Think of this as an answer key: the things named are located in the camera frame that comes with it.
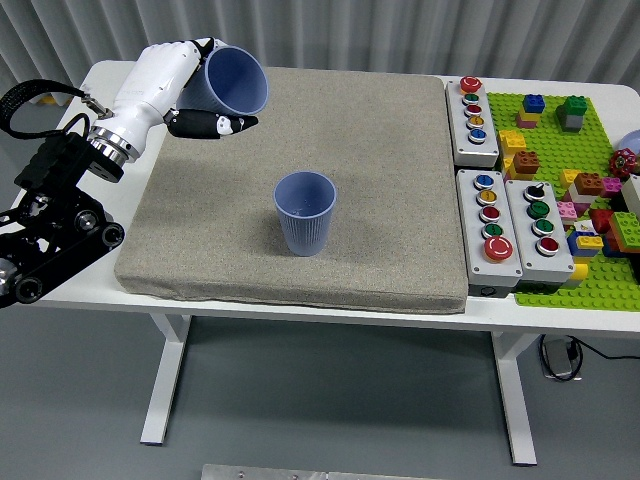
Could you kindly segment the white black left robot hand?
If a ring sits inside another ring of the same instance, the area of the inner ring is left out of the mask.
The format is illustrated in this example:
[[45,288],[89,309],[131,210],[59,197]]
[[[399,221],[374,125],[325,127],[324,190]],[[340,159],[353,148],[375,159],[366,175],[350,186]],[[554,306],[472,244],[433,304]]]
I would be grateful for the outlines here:
[[115,96],[112,113],[91,128],[91,144],[121,166],[144,152],[151,128],[219,139],[258,123],[269,83],[240,47],[203,38],[145,48]]

